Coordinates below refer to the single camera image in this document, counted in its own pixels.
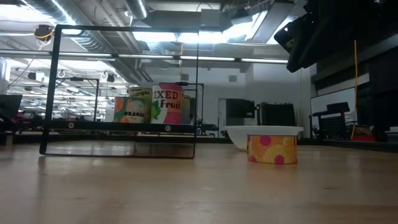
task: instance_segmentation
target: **yellow container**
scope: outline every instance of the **yellow container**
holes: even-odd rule
[[[268,164],[295,164],[297,137],[248,135],[248,159]]]

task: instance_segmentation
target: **ceiling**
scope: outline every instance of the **ceiling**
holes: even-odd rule
[[[207,3],[199,3],[197,1],[150,1],[147,0],[149,7],[149,16],[141,21],[136,21],[133,26],[136,27],[152,27],[152,28],[182,28],[182,29],[198,29],[201,27],[204,34],[201,40],[205,40],[207,26],[203,26],[203,13],[214,12],[220,14],[220,21],[229,18],[228,22],[220,22],[219,29],[229,30],[229,35],[234,36],[228,38],[224,43],[219,43],[218,38],[221,36],[211,36],[204,43],[197,45],[197,40],[192,38],[185,38],[184,44],[176,43],[174,41],[181,41],[183,34],[134,34],[133,39],[137,39],[137,45],[141,54],[176,54],[180,55],[197,55],[197,47],[199,46],[200,56],[209,57],[240,57],[240,58],[274,58],[274,59],[288,59],[288,53],[279,45],[275,44],[272,36],[281,27],[281,24],[286,23],[289,19],[301,16],[304,11],[302,9],[304,1],[297,1],[296,4],[288,3],[273,3],[271,1],[222,1],[212,0]],[[97,25],[97,26],[129,26],[130,18],[126,16],[126,7],[124,0],[107,0],[101,1],[101,5],[96,1],[89,0],[65,0],[62,4],[70,4],[81,13],[79,18],[84,18],[79,24],[83,25]],[[248,7],[250,16],[253,21],[250,24],[231,26],[230,19],[236,12],[237,7]],[[58,22],[51,16],[40,14],[27,6],[15,5],[1,5],[0,6],[0,49],[9,50],[38,50],[41,43],[32,35],[32,31],[38,27],[39,24],[56,25]],[[121,32],[102,32],[103,40],[113,53],[136,53],[132,51],[132,44],[127,40],[129,34]],[[43,46],[41,50],[51,51],[52,42]],[[86,52],[87,50],[81,47],[76,42],[76,39],[67,37],[62,38],[61,48],[62,52]],[[29,69],[22,74],[22,71],[31,62],[33,55],[13,56],[3,55],[11,64],[10,83],[12,86],[8,89],[8,93],[22,93],[24,94],[23,105],[28,107],[42,107],[45,105],[48,78],[42,80],[30,80],[27,77],[29,72],[43,73],[44,77],[49,76],[50,57],[37,57],[30,65]],[[101,61],[101,60],[87,60],[87,58],[62,58],[58,65],[58,72],[63,70],[61,77],[65,78],[78,76],[85,78],[97,78],[100,80],[102,87],[99,95],[101,96],[100,108],[112,108],[112,98],[107,96],[125,95],[127,87],[134,85],[150,86],[157,82],[177,82],[180,80],[180,61],[175,60],[153,60],[144,59],[136,60],[129,59],[120,64]],[[196,78],[196,61],[183,61],[182,68],[184,73],[188,73],[189,81]],[[234,62],[200,62],[199,67],[199,82],[211,83],[213,85],[240,85],[244,81],[244,73],[250,66],[250,63],[234,63]],[[115,74],[115,82],[110,83],[106,81],[107,74]],[[237,82],[230,83],[228,81],[229,75],[237,75]],[[60,108],[68,105],[79,113],[89,114],[92,105],[87,103],[87,98],[93,98],[95,89],[94,83],[88,81],[76,83],[64,81],[59,84],[56,89],[56,100],[59,102]],[[67,88],[80,86],[78,93],[71,93]],[[74,100],[66,100],[64,97],[78,96]],[[37,99],[41,99],[39,105],[35,103]]]

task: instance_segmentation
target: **exposed ductwork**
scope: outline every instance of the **exposed ductwork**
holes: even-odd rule
[[[41,14],[52,17],[57,24],[78,24],[90,25],[93,23],[80,11],[80,9],[71,1],[55,0],[21,0],[32,9]],[[84,36],[91,38],[73,38],[73,40],[89,52],[115,52],[112,45],[102,36],[99,31],[84,31]],[[106,62],[120,71],[123,78],[130,83],[138,83],[142,78],[132,71],[126,63],[120,59],[114,62]]]
[[[141,20],[148,16],[148,5],[145,0],[125,0],[125,2],[133,18]]]

